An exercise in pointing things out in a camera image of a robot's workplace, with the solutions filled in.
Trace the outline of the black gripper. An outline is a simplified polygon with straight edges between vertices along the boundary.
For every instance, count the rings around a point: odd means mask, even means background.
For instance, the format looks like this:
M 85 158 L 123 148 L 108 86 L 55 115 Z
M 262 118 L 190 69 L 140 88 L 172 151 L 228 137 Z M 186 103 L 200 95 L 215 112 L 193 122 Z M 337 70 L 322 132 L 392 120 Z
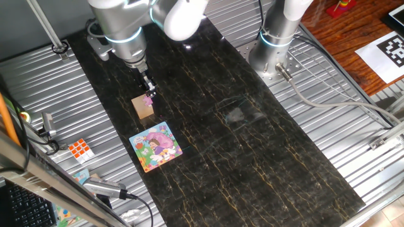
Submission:
M 152 76 L 148 74 L 148 70 L 141 72 L 139 69 L 134 69 L 135 81 L 149 97 L 154 97 L 157 92 L 157 87 Z

